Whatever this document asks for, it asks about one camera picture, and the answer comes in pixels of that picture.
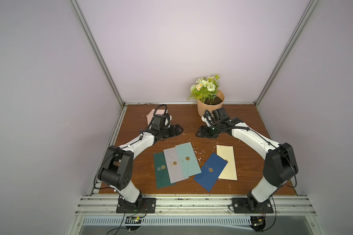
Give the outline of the pink envelope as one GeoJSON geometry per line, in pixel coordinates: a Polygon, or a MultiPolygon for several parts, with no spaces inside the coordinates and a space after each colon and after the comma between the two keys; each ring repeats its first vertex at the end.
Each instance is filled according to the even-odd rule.
{"type": "Polygon", "coordinates": [[[156,111],[156,113],[155,113],[155,109],[152,109],[151,112],[148,113],[148,115],[147,115],[147,123],[148,123],[148,125],[150,125],[154,114],[156,114],[156,115],[162,115],[162,114],[164,114],[164,112],[165,112],[165,109],[164,109],[164,108],[158,109],[158,110],[156,111]]]}

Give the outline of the mint green envelope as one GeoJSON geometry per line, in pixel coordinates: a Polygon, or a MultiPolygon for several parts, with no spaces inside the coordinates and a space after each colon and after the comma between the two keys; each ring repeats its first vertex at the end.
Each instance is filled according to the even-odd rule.
{"type": "Polygon", "coordinates": [[[176,152],[185,178],[201,173],[201,168],[191,143],[177,145],[176,152]]]}

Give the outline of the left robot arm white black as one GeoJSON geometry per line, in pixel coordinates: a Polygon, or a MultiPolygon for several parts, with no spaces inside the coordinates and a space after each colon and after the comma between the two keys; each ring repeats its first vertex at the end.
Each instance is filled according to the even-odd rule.
{"type": "Polygon", "coordinates": [[[143,205],[143,195],[131,181],[135,158],[158,141],[179,136],[182,132],[183,128],[178,124],[156,129],[147,128],[140,130],[139,136],[124,145],[110,146],[96,178],[116,190],[120,196],[120,207],[138,212],[143,205]]]}

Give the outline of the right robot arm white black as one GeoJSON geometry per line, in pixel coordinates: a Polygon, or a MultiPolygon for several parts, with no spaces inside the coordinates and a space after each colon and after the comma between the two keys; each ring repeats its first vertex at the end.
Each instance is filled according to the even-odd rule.
{"type": "Polygon", "coordinates": [[[262,208],[268,207],[271,196],[298,173],[293,147],[288,143],[279,144],[246,123],[233,120],[203,125],[199,127],[196,137],[215,139],[221,133],[227,133],[244,142],[264,159],[262,179],[248,193],[244,205],[238,203],[238,207],[234,208],[260,213],[262,208]]]}

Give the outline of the cream yellow envelope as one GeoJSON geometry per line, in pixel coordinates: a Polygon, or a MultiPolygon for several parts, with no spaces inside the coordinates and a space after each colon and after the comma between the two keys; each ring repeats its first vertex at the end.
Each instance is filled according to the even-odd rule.
{"type": "Polygon", "coordinates": [[[219,179],[237,181],[237,171],[233,147],[217,145],[216,150],[217,155],[227,162],[225,168],[219,175],[219,179]]]}

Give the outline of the navy blue envelope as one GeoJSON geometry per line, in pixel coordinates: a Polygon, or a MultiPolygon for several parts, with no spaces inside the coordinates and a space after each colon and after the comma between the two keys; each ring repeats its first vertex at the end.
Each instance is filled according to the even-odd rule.
{"type": "Polygon", "coordinates": [[[194,180],[210,192],[226,165],[226,160],[212,153],[201,168],[201,173],[197,174],[194,180]]]}

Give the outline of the grey envelope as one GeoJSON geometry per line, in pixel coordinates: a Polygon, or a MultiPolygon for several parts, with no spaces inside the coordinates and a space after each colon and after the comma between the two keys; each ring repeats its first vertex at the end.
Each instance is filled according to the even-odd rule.
{"type": "Polygon", "coordinates": [[[176,148],[173,147],[173,148],[165,149],[163,153],[165,156],[170,182],[173,184],[187,179],[183,175],[176,148]]]}

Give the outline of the dark green envelope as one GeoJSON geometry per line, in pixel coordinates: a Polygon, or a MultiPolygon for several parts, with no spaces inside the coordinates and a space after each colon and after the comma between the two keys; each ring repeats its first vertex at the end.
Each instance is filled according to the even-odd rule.
{"type": "Polygon", "coordinates": [[[162,189],[165,187],[173,186],[175,183],[171,183],[170,176],[163,152],[154,154],[154,166],[156,176],[156,188],[162,189]]]}

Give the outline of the artificial green flower plant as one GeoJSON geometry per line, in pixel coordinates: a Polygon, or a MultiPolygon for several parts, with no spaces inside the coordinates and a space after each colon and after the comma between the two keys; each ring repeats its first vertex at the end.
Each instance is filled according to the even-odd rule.
{"type": "Polygon", "coordinates": [[[199,100],[208,105],[215,103],[220,87],[220,76],[218,74],[208,77],[198,78],[196,83],[190,87],[188,100],[199,100]]]}

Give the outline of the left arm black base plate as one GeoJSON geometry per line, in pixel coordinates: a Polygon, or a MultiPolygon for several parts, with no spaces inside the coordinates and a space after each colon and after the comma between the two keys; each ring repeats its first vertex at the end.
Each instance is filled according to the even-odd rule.
{"type": "Polygon", "coordinates": [[[154,197],[141,197],[135,203],[130,203],[124,198],[119,197],[116,208],[116,213],[155,213],[156,198],[154,197]]]}

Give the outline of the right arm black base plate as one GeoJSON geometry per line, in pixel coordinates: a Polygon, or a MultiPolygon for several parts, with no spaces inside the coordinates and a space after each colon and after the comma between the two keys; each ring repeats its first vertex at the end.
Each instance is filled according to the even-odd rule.
{"type": "Polygon", "coordinates": [[[255,199],[251,198],[233,198],[230,204],[233,207],[235,213],[244,214],[273,214],[274,209],[270,199],[265,202],[259,203],[255,199]]]}

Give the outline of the aluminium rail frame front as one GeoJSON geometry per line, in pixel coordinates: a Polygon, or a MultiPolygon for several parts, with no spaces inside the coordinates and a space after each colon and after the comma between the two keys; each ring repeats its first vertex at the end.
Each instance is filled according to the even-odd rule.
{"type": "MultiPolygon", "coordinates": [[[[143,196],[150,215],[240,215],[245,214],[245,195],[224,194],[148,194],[143,196]]],[[[116,194],[83,196],[75,215],[117,215],[122,209],[116,194]]],[[[306,196],[274,195],[264,202],[260,214],[281,216],[315,216],[316,212],[306,196]]]]}

